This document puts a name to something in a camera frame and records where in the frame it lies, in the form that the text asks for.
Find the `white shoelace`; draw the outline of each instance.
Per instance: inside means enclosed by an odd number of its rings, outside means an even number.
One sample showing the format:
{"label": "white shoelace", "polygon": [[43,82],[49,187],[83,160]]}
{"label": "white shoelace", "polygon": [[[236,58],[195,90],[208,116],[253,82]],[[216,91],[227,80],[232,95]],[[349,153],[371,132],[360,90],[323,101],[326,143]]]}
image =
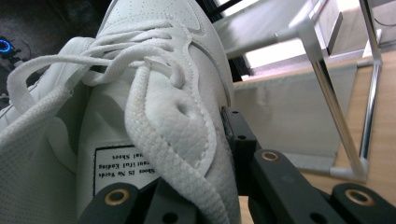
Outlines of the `white shoelace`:
{"label": "white shoelace", "polygon": [[[69,78],[65,86],[72,91],[82,79],[84,84],[95,86],[116,80],[127,67],[152,65],[165,72],[176,88],[184,84],[184,73],[177,60],[169,51],[173,50],[169,40],[172,37],[162,28],[169,28],[167,21],[147,21],[134,26],[123,26],[121,29],[104,32],[96,39],[89,50],[81,55],[50,55],[33,59],[17,67],[8,77],[7,89],[9,98],[15,108],[23,114],[35,101],[26,87],[26,79],[40,68],[53,63],[79,63],[87,65],[80,68]],[[167,65],[155,63],[148,56],[159,56]],[[88,71],[90,66],[106,66],[101,74]]]}

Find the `black cable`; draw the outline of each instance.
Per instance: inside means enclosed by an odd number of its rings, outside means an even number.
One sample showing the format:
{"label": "black cable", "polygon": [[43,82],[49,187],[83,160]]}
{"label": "black cable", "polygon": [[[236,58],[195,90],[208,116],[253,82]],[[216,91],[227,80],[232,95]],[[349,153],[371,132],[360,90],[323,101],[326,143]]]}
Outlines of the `black cable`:
{"label": "black cable", "polygon": [[380,25],[382,25],[382,26],[388,26],[388,27],[394,27],[394,26],[396,26],[396,24],[385,24],[385,23],[382,23],[382,22],[378,21],[376,18],[374,18],[374,20],[375,20],[378,24],[380,24]]}
{"label": "black cable", "polygon": [[23,40],[21,40],[21,42],[23,44],[25,44],[26,47],[29,49],[29,59],[28,60],[31,60],[32,59],[32,50],[30,49],[30,46],[26,42],[24,42]]}

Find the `white sneaker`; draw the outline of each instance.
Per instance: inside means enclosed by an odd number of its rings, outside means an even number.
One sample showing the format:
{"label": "white sneaker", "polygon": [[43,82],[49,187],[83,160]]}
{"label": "white sneaker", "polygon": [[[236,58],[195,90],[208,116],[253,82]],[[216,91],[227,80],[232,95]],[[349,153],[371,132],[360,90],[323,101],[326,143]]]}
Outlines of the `white sneaker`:
{"label": "white sneaker", "polygon": [[[83,65],[67,71],[67,79],[44,98],[32,99],[24,80],[57,62]],[[106,71],[88,71],[92,65]],[[10,76],[10,99],[21,116],[0,132],[1,223],[76,221],[70,152],[81,116],[67,105],[84,95],[80,80],[94,88],[79,135],[78,215],[114,181],[106,178],[118,173],[114,165],[123,165],[107,163],[108,158],[125,159],[123,153],[138,150],[205,219],[240,221],[219,115],[222,106],[232,104],[232,77],[216,32],[194,1],[120,0],[112,2],[88,50],[32,60]],[[70,91],[75,91],[71,99]],[[132,181],[144,186],[149,179]]]}

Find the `wooden floor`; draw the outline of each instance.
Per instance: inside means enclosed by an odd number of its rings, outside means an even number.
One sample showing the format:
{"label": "wooden floor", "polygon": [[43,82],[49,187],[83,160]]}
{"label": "wooden floor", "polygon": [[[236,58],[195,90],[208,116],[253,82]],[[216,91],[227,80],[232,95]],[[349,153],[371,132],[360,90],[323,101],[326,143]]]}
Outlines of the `wooden floor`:
{"label": "wooden floor", "polygon": [[[396,51],[382,54],[383,67],[375,102],[369,154],[369,179],[363,184],[396,206]],[[360,68],[356,75],[346,120],[357,148],[361,145],[372,66]],[[340,147],[336,166],[348,167],[346,153]],[[348,182],[324,175],[304,174],[316,188],[331,193],[332,188]],[[253,223],[247,198],[240,197],[242,223]]]}

